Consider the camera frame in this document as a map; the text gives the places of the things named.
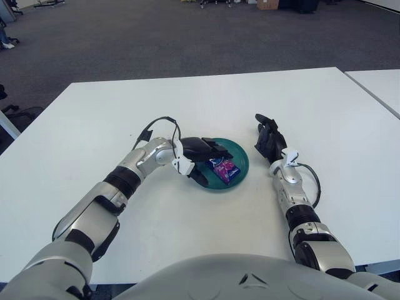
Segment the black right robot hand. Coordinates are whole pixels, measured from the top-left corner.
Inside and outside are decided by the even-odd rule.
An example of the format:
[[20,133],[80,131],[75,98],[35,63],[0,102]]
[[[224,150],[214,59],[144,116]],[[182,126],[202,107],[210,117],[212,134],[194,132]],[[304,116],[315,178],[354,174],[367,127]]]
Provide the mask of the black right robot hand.
[[270,164],[282,159],[282,150],[287,148],[287,144],[275,120],[262,114],[256,114],[255,118],[259,122],[257,125],[259,136],[254,147]]

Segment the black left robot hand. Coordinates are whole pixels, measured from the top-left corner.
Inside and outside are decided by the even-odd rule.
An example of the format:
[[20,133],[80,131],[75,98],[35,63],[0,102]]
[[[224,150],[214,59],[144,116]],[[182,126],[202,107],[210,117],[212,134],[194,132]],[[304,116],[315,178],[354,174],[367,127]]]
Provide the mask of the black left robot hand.
[[207,163],[210,159],[232,159],[233,155],[215,138],[209,137],[185,137],[181,139],[183,154],[195,165],[187,175],[204,188],[209,187],[209,179],[199,169],[199,163]]

